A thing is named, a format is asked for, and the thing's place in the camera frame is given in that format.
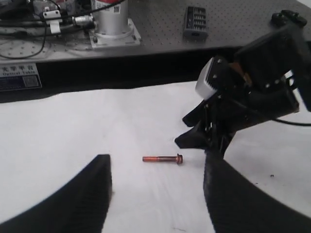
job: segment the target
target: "bolt head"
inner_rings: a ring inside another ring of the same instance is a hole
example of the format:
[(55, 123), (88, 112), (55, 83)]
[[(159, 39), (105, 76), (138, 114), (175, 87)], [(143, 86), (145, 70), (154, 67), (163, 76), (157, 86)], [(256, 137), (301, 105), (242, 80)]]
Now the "bolt head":
[(177, 164), (182, 164), (183, 163), (183, 156), (181, 154), (177, 154), (176, 162), (177, 162)]

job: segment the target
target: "wire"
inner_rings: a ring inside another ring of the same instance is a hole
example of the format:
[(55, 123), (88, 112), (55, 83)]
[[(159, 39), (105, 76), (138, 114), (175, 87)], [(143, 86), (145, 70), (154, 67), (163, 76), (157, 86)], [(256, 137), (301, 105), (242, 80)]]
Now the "wire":
[(60, 9), (60, 6), (55, 2), (55, 1), (53, 1), (53, 0), (48, 0), (49, 2), (51, 2), (51, 3), (53, 3), (56, 7), (57, 7), (57, 9), (60, 11), (61, 9)]
[(282, 124), (286, 124), (286, 125), (311, 127), (311, 123), (299, 123), (299, 122), (292, 122), (292, 121), (276, 119), (276, 118), (273, 118), (273, 117), (269, 117), (266, 114), (263, 114), (263, 113), (259, 112), (258, 110), (251, 109), (251, 108), (245, 106), (244, 104), (242, 104), (242, 103), (240, 103), (240, 102), (238, 102), (236, 100), (233, 100), (233, 99), (230, 99), (230, 98), (228, 98), (228, 100), (233, 102), (234, 104), (236, 104), (240, 108), (244, 108), (244, 109), (252, 112), (253, 114), (256, 114), (256, 115), (261, 116), (261, 117), (263, 117), (265, 119), (268, 119), (268, 120), (272, 120), (272, 121), (275, 121), (275, 122), (278, 122), (278, 123), (282, 123)]
[(44, 28), (44, 36), (43, 36), (42, 46), (38, 52), (31, 54), (31, 55), (28, 55), (28, 56), (22, 56), (22, 57), (10, 57), (10, 56), (5, 56), (5, 55), (0, 54), (0, 57), (6, 58), (6, 59), (11, 59), (11, 60), (16, 60), (16, 59), (26, 59), (26, 58), (34, 57), (34, 56), (37, 56), (38, 54), (40, 54), (44, 49), (46, 39), (47, 39), (48, 25), (47, 25), (46, 21), (44, 21), (44, 23), (45, 23), (45, 28)]
[[(91, 13), (94, 13), (94, 12), (106, 10), (106, 9), (111, 8), (113, 6), (119, 5), (122, 2), (124, 2), (124, 1), (125, 0), (119, 0), (119, 1), (116, 1), (116, 2), (114, 2), (112, 4), (110, 4), (110, 5), (103, 6), (101, 8), (95, 9), (95, 10), (84, 11), (82, 13), (74, 14), (74, 15), (67, 15), (67, 16), (49, 18), (49, 20), (58, 20), (58, 19), (67, 19), (67, 18), (72, 18), (72, 17), (85, 16), (85, 15), (88, 15), (88, 14), (91, 14)], [(1, 22), (12, 23), (12, 22), (39, 22), (39, 21), (42, 21), (42, 19), (31, 18), (31, 19), (27, 19), (27, 20), (2, 20)]]
[[(118, 4), (122, 3), (122, 2), (124, 2), (124, 1), (125, 0), (119, 0), (119, 1), (116, 1), (116, 2), (114, 2), (112, 4), (110, 4), (110, 5), (107, 5), (107, 6), (95, 9), (95, 10), (89, 10), (89, 11), (86, 11), (86, 12), (83, 12), (83, 13), (80, 13), (80, 14), (74, 14), (74, 15), (71, 15), (71, 16), (69, 15), (69, 16), (49, 18), (49, 20), (66, 19), (66, 18), (71, 18), (71, 17), (78, 17), (78, 16), (83, 16), (83, 15), (88, 15), (88, 14), (91, 14), (91, 13), (94, 13), (94, 12), (97, 12), (97, 11), (101, 11), (101, 10), (105, 10), (105, 9), (111, 8), (111, 7), (115, 6), (115, 5), (118, 5)], [(31, 54), (31, 55), (28, 55), (28, 56), (23, 56), (23, 57), (9, 57), (9, 56), (5, 56), (5, 55), (2, 55), (2, 54), (0, 54), (0, 57), (6, 58), (6, 59), (26, 59), (26, 58), (34, 57), (34, 56), (40, 54), (43, 51), (43, 49), (44, 49), (44, 46), (45, 46), (45, 43), (46, 43), (46, 38), (48, 36), (48, 34), (47, 34), (47, 27), (48, 27), (47, 22), (42, 17), (40, 19), (26, 20), (26, 22), (39, 22), (39, 21), (43, 21), (44, 22), (45, 28), (44, 28), (44, 35), (43, 35), (42, 46), (41, 46), (41, 49), (38, 52), (36, 52), (34, 54)], [(16, 20), (14, 20), (14, 21), (12, 21), (12, 20), (9, 20), (9, 21), (8, 20), (2, 20), (1, 22), (6, 22), (6, 23), (7, 22), (25, 22), (25, 20), (24, 21), (20, 21), (20, 20), (17, 20), (17, 21)], [(28, 36), (28, 35), (27, 35), (27, 32), (19, 32), (19, 33), (9, 33), (8, 36), (18, 37), (18, 36)]]

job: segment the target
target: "bolt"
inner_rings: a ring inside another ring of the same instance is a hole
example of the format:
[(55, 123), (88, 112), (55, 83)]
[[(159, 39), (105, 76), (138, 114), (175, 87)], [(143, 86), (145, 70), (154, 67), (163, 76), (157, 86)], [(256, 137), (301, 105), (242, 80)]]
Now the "bolt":
[(181, 154), (177, 154), (177, 156), (143, 156), (143, 162), (176, 162), (177, 164), (183, 163), (183, 156)]

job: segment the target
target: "white sheet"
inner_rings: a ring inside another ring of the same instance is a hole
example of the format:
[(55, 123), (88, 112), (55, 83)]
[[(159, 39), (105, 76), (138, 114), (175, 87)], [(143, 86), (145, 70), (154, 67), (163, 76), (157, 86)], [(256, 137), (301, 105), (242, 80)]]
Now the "white sheet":
[[(194, 85), (0, 104), (0, 222), (51, 195), (95, 155), (110, 153), (114, 194), (104, 233), (213, 232), (202, 189), (204, 152), (173, 142), (188, 130), (181, 118), (201, 101)], [(302, 107), (285, 119), (311, 122), (311, 113)], [(267, 122), (237, 133), (225, 158), (261, 189), (311, 216), (310, 134)], [(184, 155), (182, 166), (141, 161), (176, 153)]]

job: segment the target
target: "label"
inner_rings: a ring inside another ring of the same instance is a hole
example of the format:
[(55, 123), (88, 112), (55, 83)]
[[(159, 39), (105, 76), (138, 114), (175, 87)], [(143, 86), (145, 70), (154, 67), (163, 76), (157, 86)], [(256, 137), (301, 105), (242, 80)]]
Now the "label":
[(0, 66), (0, 91), (41, 88), (35, 63)]
[[(102, 8), (104, 6), (109, 6), (111, 5), (110, 3), (106, 3), (106, 2), (101, 2), (101, 1), (95, 1), (95, 8), (99, 9)], [(115, 5), (113, 7), (109, 7), (108, 9), (103, 10), (103, 12), (108, 12), (111, 14), (120, 14), (121, 11), (121, 4)]]

